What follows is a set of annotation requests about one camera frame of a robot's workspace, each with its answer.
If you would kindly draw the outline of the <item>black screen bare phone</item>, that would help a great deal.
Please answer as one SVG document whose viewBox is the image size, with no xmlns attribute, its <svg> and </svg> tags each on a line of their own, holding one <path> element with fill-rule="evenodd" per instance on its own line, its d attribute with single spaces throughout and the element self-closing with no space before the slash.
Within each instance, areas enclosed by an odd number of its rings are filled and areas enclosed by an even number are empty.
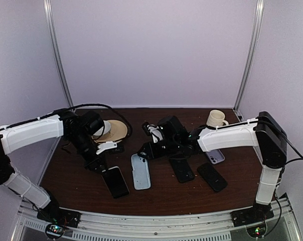
<svg viewBox="0 0 303 241">
<path fill-rule="evenodd" d="M 101 173 L 102 178 L 114 199 L 129 195 L 127 183 L 118 166 L 114 166 Z"/>
</svg>

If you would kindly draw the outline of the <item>light blue phone case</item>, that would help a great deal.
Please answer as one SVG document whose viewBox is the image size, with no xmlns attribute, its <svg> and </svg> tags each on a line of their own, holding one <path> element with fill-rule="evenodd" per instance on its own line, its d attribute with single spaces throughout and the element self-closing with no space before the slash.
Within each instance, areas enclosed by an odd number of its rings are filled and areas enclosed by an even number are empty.
<svg viewBox="0 0 303 241">
<path fill-rule="evenodd" d="M 137 154 L 131 156 L 132 177 L 135 190 L 151 188 L 148 162 Z"/>
</svg>

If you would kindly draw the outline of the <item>lavender phone case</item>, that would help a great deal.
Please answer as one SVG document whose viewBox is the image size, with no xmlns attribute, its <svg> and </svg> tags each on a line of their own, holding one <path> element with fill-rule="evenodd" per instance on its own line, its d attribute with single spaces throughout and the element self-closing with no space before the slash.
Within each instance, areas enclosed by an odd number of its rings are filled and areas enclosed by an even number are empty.
<svg viewBox="0 0 303 241">
<path fill-rule="evenodd" d="M 222 163 L 225 161 L 225 156 L 219 149 L 206 152 L 205 155 L 208 158 L 208 160 L 210 161 L 210 163 L 213 165 L 216 165 L 216 164 L 219 164 L 219 163 Z"/>
</svg>

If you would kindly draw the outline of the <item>black phone case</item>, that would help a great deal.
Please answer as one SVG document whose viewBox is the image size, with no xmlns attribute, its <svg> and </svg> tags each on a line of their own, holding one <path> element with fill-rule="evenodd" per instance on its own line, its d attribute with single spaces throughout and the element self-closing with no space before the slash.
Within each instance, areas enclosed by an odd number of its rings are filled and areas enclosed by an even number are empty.
<svg viewBox="0 0 303 241">
<path fill-rule="evenodd" d="M 214 192 L 220 192 L 228 185 L 227 181 L 210 163 L 205 163 L 199 166 L 197 168 L 197 172 Z"/>
</svg>

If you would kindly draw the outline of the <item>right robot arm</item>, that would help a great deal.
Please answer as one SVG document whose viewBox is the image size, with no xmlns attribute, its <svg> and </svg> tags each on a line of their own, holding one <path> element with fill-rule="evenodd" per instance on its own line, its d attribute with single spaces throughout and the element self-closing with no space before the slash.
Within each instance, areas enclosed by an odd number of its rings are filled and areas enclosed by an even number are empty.
<svg viewBox="0 0 303 241">
<path fill-rule="evenodd" d="M 142 125 L 151 141 L 137 154 L 146 160 L 164 156 L 196 155 L 217 149 L 258 147 L 262 156 L 262 172 L 253 206 L 248 211 L 251 221 L 260 221 L 271 210 L 271 201 L 286 165 L 286 133 L 266 111 L 244 122 L 224 126 L 202 125 L 187 131 L 176 116 L 161 119 L 157 125 Z"/>
</svg>

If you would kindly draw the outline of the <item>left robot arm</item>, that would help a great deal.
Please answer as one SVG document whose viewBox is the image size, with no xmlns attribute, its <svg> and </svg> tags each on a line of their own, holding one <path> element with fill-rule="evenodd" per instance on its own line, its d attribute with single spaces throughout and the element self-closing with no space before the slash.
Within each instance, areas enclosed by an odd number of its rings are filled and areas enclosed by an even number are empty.
<svg viewBox="0 0 303 241">
<path fill-rule="evenodd" d="M 56 110 L 20 124 L 0 127 L 0 185 L 24 197 L 52 223 L 63 219 L 58 201 L 42 187 L 34 184 L 12 165 L 9 154 L 47 139 L 64 137 L 84 159 L 85 167 L 97 173 L 106 170 L 103 152 L 116 148 L 115 142 L 96 144 L 92 136 L 105 132 L 105 121 L 94 111 L 77 115 L 71 110 Z"/>
</svg>

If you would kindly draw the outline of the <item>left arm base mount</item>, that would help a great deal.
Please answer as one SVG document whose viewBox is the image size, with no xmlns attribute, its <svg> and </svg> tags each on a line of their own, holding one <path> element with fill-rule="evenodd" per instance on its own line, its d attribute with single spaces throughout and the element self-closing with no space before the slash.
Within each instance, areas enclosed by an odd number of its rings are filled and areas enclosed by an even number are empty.
<svg viewBox="0 0 303 241">
<path fill-rule="evenodd" d="M 45 235 L 51 240 L 61 238 L 70 227 L 77 228 L 81 213 L 78 211 L 62 209 L 57 199 L 48 192 L 49 204 L 39 208 L 32 204 L 33 210 L 37 212 L 37 219 L 48 222 L 45 227 Z"/>
</svg>

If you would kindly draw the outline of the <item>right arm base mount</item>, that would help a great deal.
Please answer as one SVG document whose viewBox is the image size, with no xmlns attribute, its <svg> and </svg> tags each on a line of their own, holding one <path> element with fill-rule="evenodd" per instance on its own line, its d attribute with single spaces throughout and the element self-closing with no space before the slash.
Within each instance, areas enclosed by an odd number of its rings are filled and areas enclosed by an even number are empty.
<svg viewBox="0 0 303 241">
<path fill-rule="evenodd" d="M 279 207 L 279 215 L 273 227 L 267 227 L 267 220 L 274 217 L 271 204 L 262 205 L 254 203 L 252 207 L 240 209 L 231 212 L 231 219 L 234 227 L 246 227 L 246 232 L 251 238 L 259 239 L 267 237 L 278 225 L 281 215 L 282 207 L 277 200 Z"/>
</svg>

